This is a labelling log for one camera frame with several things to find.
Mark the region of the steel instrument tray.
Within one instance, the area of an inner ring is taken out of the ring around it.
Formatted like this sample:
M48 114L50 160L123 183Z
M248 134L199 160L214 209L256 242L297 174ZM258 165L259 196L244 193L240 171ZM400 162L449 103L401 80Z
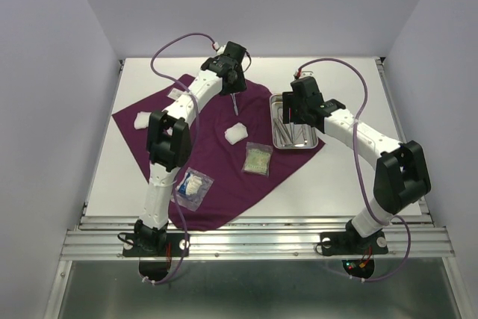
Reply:
M316 135L315 129L304 124L295 124L295 123L284 124L291 136L292 144L285 145L283 143L282 146L278 145L276 141L277 138L276 138L276 131L274 129L273 120L277 118L278 120L282 121L282 96L280 94L273 94L270 97L270 118L271 118L272 138L273 138L272 142L273 142L273 146L276 149L280 149L280 150L314 149L318 146L319 139L318 139L318 136ZM302 143L296 142L297 131L300 129L301 126L307 127L309 130L309 142L307 145L304 145L303 142Z

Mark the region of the steel scalpel handle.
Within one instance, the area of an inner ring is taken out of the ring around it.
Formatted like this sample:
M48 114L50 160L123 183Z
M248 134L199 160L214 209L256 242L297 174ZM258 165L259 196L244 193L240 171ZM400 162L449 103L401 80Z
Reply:
M291 140L291 136L288 132L288 130L286 129L285 125L282 123L281 120L277 120L276 121L276 126L278 128L278 131L284 141L284 144L285 145L291 145L292 144L292 140Z

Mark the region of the steel hemostat forceps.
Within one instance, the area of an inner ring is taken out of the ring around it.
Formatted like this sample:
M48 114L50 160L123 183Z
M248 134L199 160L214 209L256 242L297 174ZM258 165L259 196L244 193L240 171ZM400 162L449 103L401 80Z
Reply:
M238 116L239 110L238 110L238 104L236 100L236 94L235 93L231 94L231 98L232 98L232 104L233 104L235 115Z

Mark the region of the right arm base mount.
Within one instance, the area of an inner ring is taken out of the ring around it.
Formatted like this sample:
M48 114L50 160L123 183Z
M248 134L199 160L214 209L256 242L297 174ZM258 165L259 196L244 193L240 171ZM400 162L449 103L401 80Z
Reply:
M375 271L373 257L388 254L388 244L381 229L363 238L349 220L342 231L321 232L314 251L325 257L346 256L342 259L345 274L366 282Z

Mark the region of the long steel forceps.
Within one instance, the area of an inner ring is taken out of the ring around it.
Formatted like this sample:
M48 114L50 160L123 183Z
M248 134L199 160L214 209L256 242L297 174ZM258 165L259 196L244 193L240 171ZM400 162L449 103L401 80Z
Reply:
M307 127L302 127L302 138L303 138L303 144L307 145L309 142L309 130Z

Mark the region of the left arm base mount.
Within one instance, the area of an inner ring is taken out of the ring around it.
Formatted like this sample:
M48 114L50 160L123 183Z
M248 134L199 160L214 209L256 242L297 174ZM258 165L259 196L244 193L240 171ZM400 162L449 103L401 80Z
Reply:
M171 233L167 227L168 224L160 229L149 228L142 220L137 220L133 232L117 234L122 243L122 256L137 258L142 282L153 286L172 281L189 256L189 233Z

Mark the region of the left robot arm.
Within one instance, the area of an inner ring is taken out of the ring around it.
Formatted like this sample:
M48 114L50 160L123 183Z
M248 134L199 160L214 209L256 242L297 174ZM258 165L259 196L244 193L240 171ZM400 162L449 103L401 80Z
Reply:
M215 96L246 90L242 63L247 55L243 46L227 42L201 65L190 85L180 83L184 91L177 100L149 117L149 184L143 213L134 225L134 232L141 235L140 245L148 254L157 255L166 246L164 233L174 182L193 150L190 127L199 123L199 113Z

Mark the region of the steel tweezers pair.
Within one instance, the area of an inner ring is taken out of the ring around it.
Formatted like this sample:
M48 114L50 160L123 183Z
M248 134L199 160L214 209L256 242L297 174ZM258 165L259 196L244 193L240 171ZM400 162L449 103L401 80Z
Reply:
M282 146L284 142L283 142L283 136L282 136L281 127L280 127L281 123L277 118L275 118L273 120L273 124L274 124L274 129L276 131L276 138L277 138L276 141L279 146Z

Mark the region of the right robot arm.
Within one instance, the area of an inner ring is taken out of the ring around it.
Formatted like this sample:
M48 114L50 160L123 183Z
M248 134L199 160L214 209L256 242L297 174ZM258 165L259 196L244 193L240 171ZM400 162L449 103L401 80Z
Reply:
M387 226L394 215L431 191L422 146L389 138L360 121L336 99L323 99L315 78L306 76L291 83L282 94L284 123L305 124L342 142L353 151L356 169L363 158L375 171L373 198L351 220L344 233L347 249L360 252L370 236Z

